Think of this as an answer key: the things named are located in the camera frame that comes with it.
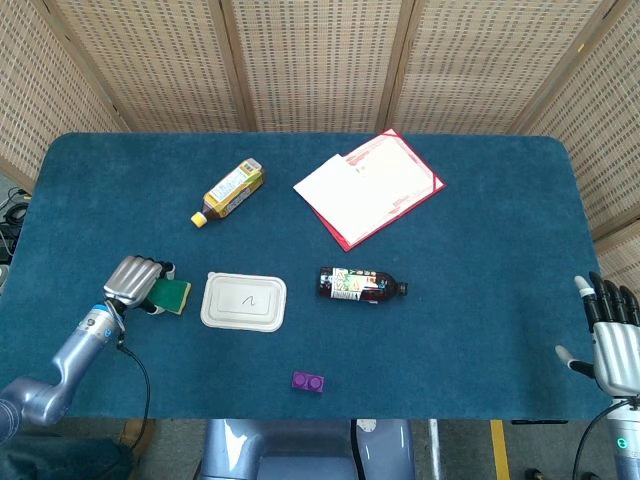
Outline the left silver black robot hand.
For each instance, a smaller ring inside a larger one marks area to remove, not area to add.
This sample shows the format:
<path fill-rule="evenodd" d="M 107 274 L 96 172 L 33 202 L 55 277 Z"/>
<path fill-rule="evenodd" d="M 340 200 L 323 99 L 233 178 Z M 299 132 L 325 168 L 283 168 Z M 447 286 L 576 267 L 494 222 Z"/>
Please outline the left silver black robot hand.
<path fill-rule="evenodd" d="M 103 287 L 105 303 L 119 316 L 135 308 L 140 308 L 150 315 L 161 314 L 165 309 L 153 304 L 147 296 L 158 279 L 172 280 L 175 269 L 172 262 L 127 256 Z"/>

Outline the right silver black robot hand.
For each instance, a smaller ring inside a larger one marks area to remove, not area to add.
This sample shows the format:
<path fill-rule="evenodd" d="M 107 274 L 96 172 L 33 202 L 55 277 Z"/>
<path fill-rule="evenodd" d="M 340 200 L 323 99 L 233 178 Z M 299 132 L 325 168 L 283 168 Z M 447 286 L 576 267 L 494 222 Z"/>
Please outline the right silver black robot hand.
<path fill-rule="evenodd" d="M 591 271 L 576 276 L 593 361 L 577 359 L 562 345 L 555 347 L 560 361 L 570 370 L 587 376 L 612 398 L 639 395 L 639 299 L 626 286 L 618 286 Z"/>

